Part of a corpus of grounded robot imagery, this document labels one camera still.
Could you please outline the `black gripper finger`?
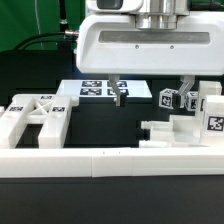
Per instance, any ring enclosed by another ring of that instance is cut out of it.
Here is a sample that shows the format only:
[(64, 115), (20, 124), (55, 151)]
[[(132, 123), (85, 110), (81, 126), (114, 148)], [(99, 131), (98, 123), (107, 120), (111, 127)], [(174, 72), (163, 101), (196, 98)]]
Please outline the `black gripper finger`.
[(109, 83), (116, 95), (116, 106), (117, 107), (124, 107), (126, 105), (126, 98), (127, 95), (123, 94), (120, 89), (117, 86), (117, 82), (119, 81), (120, 76), (119, 75), (109, 75)]
[(180, 95), (180, 107), (184, 107), (185, 103), (185, 96), (186, 94), (191, 90), (195, 83), (195, 77), (193, 75), (184, 75), (180, 78), (180, 81), (182, 82), (181, 87), (178, 90), (178, 94)]

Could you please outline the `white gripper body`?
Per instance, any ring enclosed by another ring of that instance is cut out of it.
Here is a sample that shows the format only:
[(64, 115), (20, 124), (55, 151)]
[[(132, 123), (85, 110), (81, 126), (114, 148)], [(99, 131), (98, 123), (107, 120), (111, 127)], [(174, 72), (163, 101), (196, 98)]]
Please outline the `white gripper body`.
[(223, 75), (224, 5), (86, 0), (76, 65), (83, 73)]

